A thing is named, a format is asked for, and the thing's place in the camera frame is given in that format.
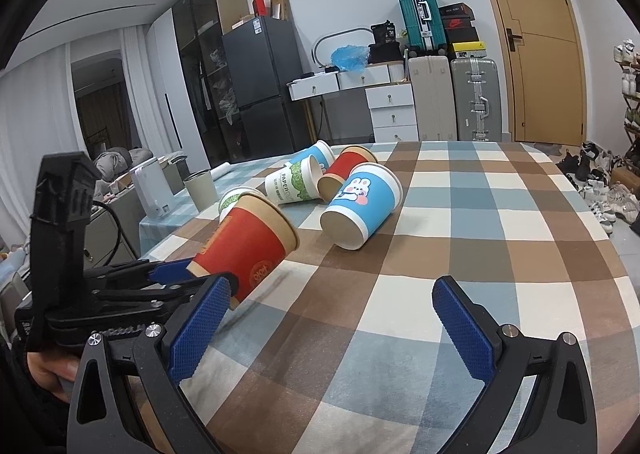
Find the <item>person's left hand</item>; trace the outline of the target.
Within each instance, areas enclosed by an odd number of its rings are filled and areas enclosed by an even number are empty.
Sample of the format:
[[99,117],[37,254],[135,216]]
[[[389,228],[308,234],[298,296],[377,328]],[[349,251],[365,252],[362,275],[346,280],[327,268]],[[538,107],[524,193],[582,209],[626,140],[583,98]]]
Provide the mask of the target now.
[[73,384],[79,367],[79,359],[61,351],[28,352],[27,366],[36,384],[51,392],[65,403],[70,402],[64,382]]

